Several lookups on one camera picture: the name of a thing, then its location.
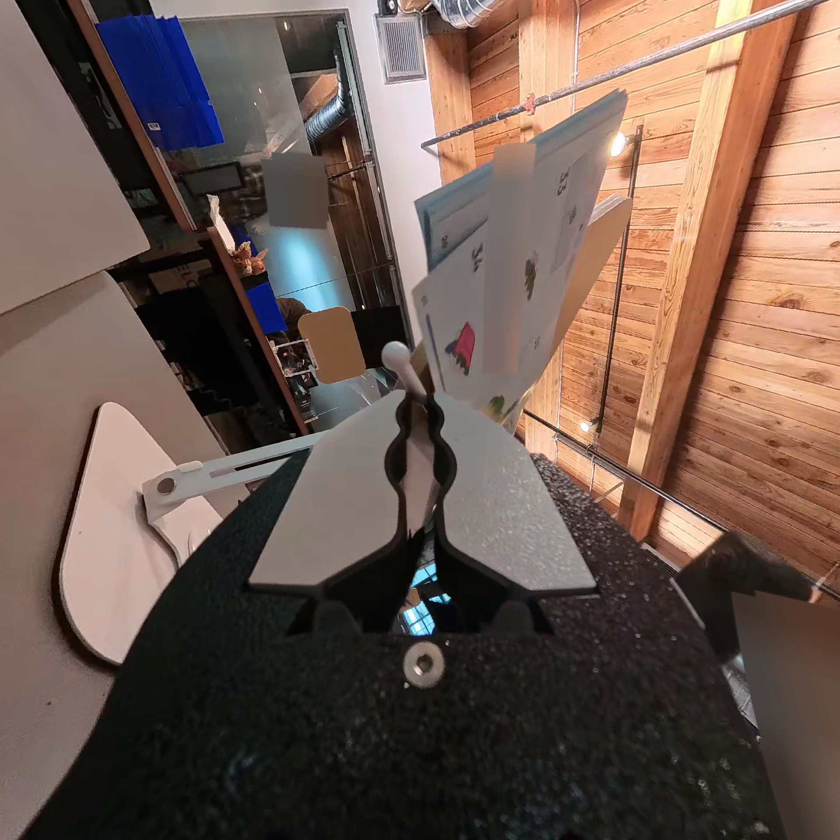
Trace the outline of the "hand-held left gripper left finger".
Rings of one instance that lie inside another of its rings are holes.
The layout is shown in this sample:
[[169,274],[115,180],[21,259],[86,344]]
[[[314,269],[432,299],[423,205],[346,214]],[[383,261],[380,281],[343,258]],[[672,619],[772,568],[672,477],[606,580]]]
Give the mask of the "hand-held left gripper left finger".
[[404,552],[410,419],[410,395],[395,391],[320,438],[251,572],[252,589],[324,595]]

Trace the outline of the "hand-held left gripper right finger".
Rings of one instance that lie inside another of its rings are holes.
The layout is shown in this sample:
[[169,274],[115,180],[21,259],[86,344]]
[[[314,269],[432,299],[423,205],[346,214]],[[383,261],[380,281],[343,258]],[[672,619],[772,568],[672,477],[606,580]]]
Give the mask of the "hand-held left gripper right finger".
[[528,452],[453,397],[427,402],[437,482],[437,578],[450,596],[596,593],[589,566]]

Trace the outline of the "white page holder arm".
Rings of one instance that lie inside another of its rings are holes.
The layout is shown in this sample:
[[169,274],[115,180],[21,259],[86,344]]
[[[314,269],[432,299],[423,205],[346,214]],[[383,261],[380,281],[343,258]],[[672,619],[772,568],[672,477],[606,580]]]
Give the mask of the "white page holder arm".
[[385,368],[397,375],[411,395],[411,430],[405,443],[406,473],[401,488],[406,501],[406,527],[410,537],[422,531],[431,517],[438,493],[434,477],[434,443],[428,432],[426,399],[430,391],[412,362],[411,351],[399,342],[389,342],[382,351]]

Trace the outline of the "lego instruction booklet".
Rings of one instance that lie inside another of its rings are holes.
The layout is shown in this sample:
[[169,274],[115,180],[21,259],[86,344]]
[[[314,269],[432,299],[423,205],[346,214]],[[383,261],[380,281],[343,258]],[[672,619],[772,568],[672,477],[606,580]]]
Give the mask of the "lego instruction booklet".
[[505,424],[540,378],[626,106],[614,90],[416,200],[428,273],[413,299],[436,391]]

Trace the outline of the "dark monitor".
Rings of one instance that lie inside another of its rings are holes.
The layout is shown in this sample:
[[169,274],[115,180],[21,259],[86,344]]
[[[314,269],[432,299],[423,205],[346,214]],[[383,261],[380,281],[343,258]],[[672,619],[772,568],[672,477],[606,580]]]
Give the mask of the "dark monitor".
[[245,186],[244,171],[237,161],[184,171],[179,177],[194,197],[229,193]]

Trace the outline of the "long metal pipe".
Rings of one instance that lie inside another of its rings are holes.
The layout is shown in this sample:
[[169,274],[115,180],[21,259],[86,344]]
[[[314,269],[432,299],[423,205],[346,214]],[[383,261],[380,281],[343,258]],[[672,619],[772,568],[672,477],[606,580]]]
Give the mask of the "long metal pipe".
[[479,129],[490,126],[491,124],[517,117],[523,113],[532,116],[539,108],[553,102],[572,97],[580,92],[598,87],[601,84],[616,81],[617,79],[628,76],[638,70],[656,66],[664,61],[672,60],[673,58],[683,56],[697,49],[714,45],[730,37],[746,34],[756,28],[775,23],[783,18],[798,15],[799,13],[823,4],[824,1],[785,1],[777,3],[771,7],[766,7],[747,16],[733,20],[730,23],[715,27],[702,35],[688,38],[678,42],[677,44],[655,51],[648,56],[629,61],[621,66],[610,69],[596,76],[589,77],[584,80],[578,80],[567,87],[556,89],[540,97],[530,95],[525,101],[515,107],[500,110],[483,119],[471,122],[463,127],[450,130],[430,140],[426,140],[420,144],[420,148],[422,150],[428,150],[434,146],[455,140],[465,134],[473,133]]

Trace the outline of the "stack of blue bins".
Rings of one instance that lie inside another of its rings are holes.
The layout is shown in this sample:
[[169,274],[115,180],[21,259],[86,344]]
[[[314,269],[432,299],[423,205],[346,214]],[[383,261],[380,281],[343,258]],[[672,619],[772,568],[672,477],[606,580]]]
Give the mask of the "stack of blue bins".
[[155,147],[182,151],[224,142],[177,17],[125,16],[97,23],[96,28]]

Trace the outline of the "grey round duct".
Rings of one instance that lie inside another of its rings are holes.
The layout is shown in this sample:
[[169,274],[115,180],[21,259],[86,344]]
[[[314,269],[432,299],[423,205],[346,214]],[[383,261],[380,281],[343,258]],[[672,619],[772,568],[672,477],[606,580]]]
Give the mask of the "grey round duct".
[[336,92],[305,121],[304,130],[310,144],[319,142],[325,135],[340,128],[354,117],[354,100],[350,77],[342,51],[334,51]]

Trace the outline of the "grey wall air vent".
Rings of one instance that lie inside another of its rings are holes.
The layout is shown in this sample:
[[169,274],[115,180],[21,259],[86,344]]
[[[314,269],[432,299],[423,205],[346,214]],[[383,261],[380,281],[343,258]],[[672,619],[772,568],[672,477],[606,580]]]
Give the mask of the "grey wall air vent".
[[417,14],[374,16],[384,84],[427,78],[424,34]]

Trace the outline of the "ribbed silver duct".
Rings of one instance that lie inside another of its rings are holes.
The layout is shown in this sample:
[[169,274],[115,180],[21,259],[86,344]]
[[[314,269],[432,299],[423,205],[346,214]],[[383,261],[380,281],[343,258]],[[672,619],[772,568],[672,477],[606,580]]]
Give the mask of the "ribbed silver duct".
[[430,1],[439,16],[457,29],[475,28],[504,1]]

